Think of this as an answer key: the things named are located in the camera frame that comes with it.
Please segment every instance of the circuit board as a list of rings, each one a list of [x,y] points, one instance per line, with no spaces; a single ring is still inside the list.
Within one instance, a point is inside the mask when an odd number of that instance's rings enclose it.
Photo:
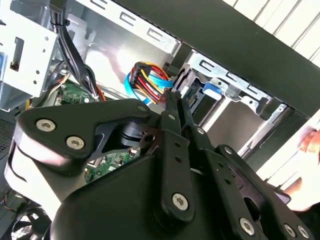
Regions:
[[[54,105],[83,104],[95,102],[94,98],[71,81],[64,83],[58,91]]]
[[[140,155],[139,148],[133,147],[126,152],[112,153],[88,163],[84,170],[85,182],[92,181],[124,166]]]

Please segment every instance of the fan blade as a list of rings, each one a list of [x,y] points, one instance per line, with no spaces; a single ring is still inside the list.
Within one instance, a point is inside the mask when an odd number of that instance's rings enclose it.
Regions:
[[[25,212],[26,212],[26,214],[36,214],[39,218],[41,216],[46,216],[44,210],[41,207],[30,208],[30,209],[26,210]]]
[[[28,233],[28,234],[26,234],[26,235],[24,235],[22,237],[19,237],[17,240],[30,240],[32,235],[33,235],[33,233],[30,232],[30,233]]]
[[[22,228],[25,228],[25,227],[27,227],[27,226],[30,226],[32,223],[31,222],[29,222],[29,221],[18,221],[15,225],[14,225],[14,227],[13,227],[13,229],[12,229],[12,232],[16,232],[16,231],[18,231],[19,229],[22,229]]]

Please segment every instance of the wire bundle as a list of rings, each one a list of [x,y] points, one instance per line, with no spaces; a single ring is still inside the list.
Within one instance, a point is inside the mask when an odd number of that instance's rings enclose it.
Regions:
[[[77,48],[67,31],[66,9],[56,12],[53,7],[50,11],[51,24],[54,32],[58,35],[58,47],[61,52],[67,69],[78,81],[78,83],[90,94],[96,101],[105,101],[106,98],[98,88],[96,77],[92,69],[85,65]]]
[[[173,83],[169,81],[167,73],[156,64],[138,62],[128,74],[124,85],[130,97],[138,99],[138,96],[133,91],[133,89],[138,89],[147,97],[147,100],[143,101],[145,104],[150,101],[156,104],[164,93],[163,89],[172,88]]]

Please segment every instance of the red cable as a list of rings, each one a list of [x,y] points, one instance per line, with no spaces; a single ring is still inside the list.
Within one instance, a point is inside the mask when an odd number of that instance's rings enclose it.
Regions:
[[[140,76],[138,76],[139,82],[146,88],[148,93],[150,93],[156,100],[159,100],[160,97],[154,93],[154,91],[151,90],[151,88],[141,79]]]
[[[156,67],[156,66],[151,66],[151,69],[153,71],[155,71],[157,74],[159,74],[164,80],[167,80],[168,81],[168,78],[166,77],[166,75],[164,74],[163,70]]]

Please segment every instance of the yellow cable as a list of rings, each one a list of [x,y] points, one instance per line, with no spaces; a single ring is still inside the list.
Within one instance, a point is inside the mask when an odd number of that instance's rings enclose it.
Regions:
[[[25,110],[28,110],[30,108],[30,99],[28,99],[26,102],[25,102]]]
[[[151,96],[145,91],[142,89],[142,87],[140,87],[138,84],[135,85],[141,92],[144,93],[144,95],[151,100],[151,102],[153,102],[154,104],[157,104],[152,98]]]
[[[158,86],[155,85],[155,84],[149,79],[149,77],[147,76],[145,70],[141,69],[141,73],[142,73],[142,75],[144,76],[144,78],[148,81],[148,83],[151,84],[156,90],[158,90],[159,93],[161,93],[161,94],[164,93],[164,91],[162,91],[160,88],[158,88]]]
[[[167,77],[167,79],[169,79],[168,74],[161,67],[159,67],[157,64],[152,63],[152,62],[148,62],[148,61],[144,62],[144,64],[152,65],[152,66],[157,67],[158,69],[160,69],[163,72],[163,74]]]

